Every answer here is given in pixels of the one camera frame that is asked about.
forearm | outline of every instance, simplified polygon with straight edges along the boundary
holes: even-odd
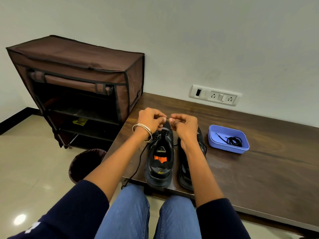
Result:
[[[199,207],[209,201],[223,198],[224,195],[197,141],[190,142],[185,152],[192,178],[196,206]]]
[[[85,180],[96,184],[105,193],[108,201],[111,201],[127,165],[147,135],[144,128],[136,129],[117,151],[86,176]]]

navy blue shirt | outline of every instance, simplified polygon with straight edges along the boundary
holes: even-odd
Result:
[[[10,239],[93,239],[109,208],[104,192],[82,180],[62,197],[38,222]],[[202,238],[250,238],[228,199],[197,208]]]

person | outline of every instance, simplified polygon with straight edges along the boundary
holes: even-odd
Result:
[[[154,133],[162,129],[166,119],[159,110],[146,108],[139,112],[138,123]],[[177,131],[187,156],[197,209],[190,199],[171,196],[160,209],[154,238],[250,238],[198,145],[197,118],[172,114],[169,123]],[[117,151],[79,181],[38,222],[10,238],[148,238],[150,206],[139,186],[123,188],[107,212],[131,157],[148,136],[145,128],[136,127]]]

black sneaker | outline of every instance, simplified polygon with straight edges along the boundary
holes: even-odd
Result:
[[[166,188],[172,180],[174,163],[173,131],[166,122],[162,131],[152,135],[153,141],[147,146],[148,161],[145,168],[145,180],[154,188]]]
[[[206,157],[207,148],[206,148],[206,145],[204,144],[204,139],[203,139],[203,135],[202,135],[200,128],[197,129],[197,141],[198,141],[198,144],[199,144],[204,156]],[[179,157],[179,161],[180,161],[180,166],[178,169],[178,176],[177,176],[178,182],[185,189],[193,191],[194,189],[193,189],[192,180],[190,178],[186,154],[181,147],[181,139],[178,139],[178,157]]]

tiled floor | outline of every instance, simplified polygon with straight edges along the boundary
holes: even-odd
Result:
[[[39,116],[30,116],[0,136],[0,238],[29,228],[72,188],[69,165],[82,151],[60,148],[50,126]],[[118,186],[111,203],[120,191]],[[149,238],[153,238],[164,201],[153,197],[148,200],[151,206]],[[15,225],[15,219],[22,214],[26,216],[25,221]],[[244,225],[252,239],[300,238],[245,221]]]

